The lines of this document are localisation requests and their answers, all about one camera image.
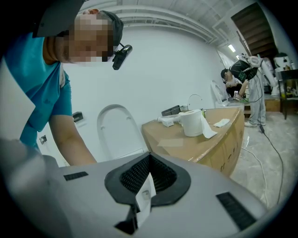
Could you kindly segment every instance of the sneaker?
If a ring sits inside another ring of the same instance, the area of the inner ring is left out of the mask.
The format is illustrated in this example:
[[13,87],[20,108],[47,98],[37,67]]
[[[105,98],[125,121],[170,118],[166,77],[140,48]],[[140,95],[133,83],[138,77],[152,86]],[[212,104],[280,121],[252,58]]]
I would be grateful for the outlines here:
[[244,126],[246,126],[246,127],[257,127],[256,124],[252,124],[252,123],[250,123],[249,121],[244,122]]

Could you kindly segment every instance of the black vent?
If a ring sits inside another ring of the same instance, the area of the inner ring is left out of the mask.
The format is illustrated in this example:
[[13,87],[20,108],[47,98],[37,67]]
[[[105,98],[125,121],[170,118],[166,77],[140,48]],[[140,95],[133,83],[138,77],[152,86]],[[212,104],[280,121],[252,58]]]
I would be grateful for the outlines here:
[[72,174],[64,175],[64,178],[65,178],[66,181],[70,181],[70,180],[73,180],[73,179],[78,179],[78,178],[81,178],[81,177],[85,177],[87,175],[88,174],[86,172],[79,172],[79,173],[72,173]]
[[171,187],[177,179],[177,174],[172,168],[154,157],[150,161],[150,172],[156,193]]
[[256,222],[253,216],[229,192],[218,194],[216,197],[240,230],[244,230]]
[[124,187],[137,194],[149,175],[149,156],[123,173],[120,181]]

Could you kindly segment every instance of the staircase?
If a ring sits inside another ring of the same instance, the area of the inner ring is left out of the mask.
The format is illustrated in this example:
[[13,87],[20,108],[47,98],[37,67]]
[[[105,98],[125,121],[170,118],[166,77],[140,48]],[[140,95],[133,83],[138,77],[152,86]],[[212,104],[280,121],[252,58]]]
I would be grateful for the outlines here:
[[231,17],[243,35],[251,55],[267,57],[273,62],[278,53],[266,16],[258,3],[254,3]]

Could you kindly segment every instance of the person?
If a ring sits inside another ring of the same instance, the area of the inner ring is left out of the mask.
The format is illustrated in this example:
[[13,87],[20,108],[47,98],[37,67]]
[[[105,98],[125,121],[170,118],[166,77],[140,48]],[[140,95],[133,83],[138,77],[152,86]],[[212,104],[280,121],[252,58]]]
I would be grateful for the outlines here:
[[[243,77],[241,72],[246,71],[248,78]],[[249,89],[249,103],[251,106],[251,116],[244,123],[245,127],[257,127],[257,125],[266,125],[266,108],[264,100],[264,85],[262,74],[257,67],[251,67],[246,62],[239,60],[234,63],[229,70],[223,69],[221,76],[223,79],[233,75],[242,82],[242,86],[238,92],[240,97],[245,94],[246,87]]]
[[35,104],[20,137],[24,144],[38,149],[37,132],[49,122],[54,141],[70,165],[96,163],[74,124],[70,81],[63,63],[112,56],[122,30],[123,23],[114,13],[92,9],[79,14],[58,36],[32,38],[28,33],[11,41],[4,53],[7,67]]
[[235,91],[239,92],[242,84],[239,82],[239,80],[233,77],[232,73],[228,69],[225,69],[222,71],[221,77],[222,79],[224,79],[224,84],[225,84],[227,93],[231,97],[234,97]]

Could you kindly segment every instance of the black cable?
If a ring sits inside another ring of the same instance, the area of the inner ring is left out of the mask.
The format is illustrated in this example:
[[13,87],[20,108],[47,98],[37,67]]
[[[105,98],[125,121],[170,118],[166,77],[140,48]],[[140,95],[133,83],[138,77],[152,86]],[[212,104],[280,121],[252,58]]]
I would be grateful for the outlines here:
[[260,107],[259,107],[259,119],[260,119],[260,125],[261,126],[264,126],[264,125],[262,125],[262,122],[261,122],[261,102],[260,102],[260,99],[263,97],[263,90],[262,90],[262,85],[261,85],[261,80],[260,80],[260,78],[259,78],[259,76],[257,75],[257,72],[256,72],[256,75],[253,77],[253,79],[255,80],[255,83],[256,83],[256,87],[257,87],[257,81],[256,81],[256,77],[257,76],[257,78],[259,79],[259,83],[260,83],[260,88],[261,88],[261,93],[262,93],[262,95],[261,95],[261,97],[258,99],[258,100],[256,100],[256,101],[254,101],[254,102],[258,102],[259,101],[259,105],[260,105]]
[[278,154],[279,158],[280,158],[280,162],[281,162],[281,181],[280,181],[280,188],[279,188],[279,193],[278,193],[278,203],[279,203],[279,199],[280,199],[280,192],[281,192],[281,187],[283,185],[283,177],[284,177],[284,162],[281,159],[280,154],[278,153],[277,149],[274,147],[274,145],[272,144],[271,140],[268,138],[268,136],[265,134],[265,131],[263,131],[264,136],[269,140],[270,144],[272,145],[273,149],[276,151],[276,153]]

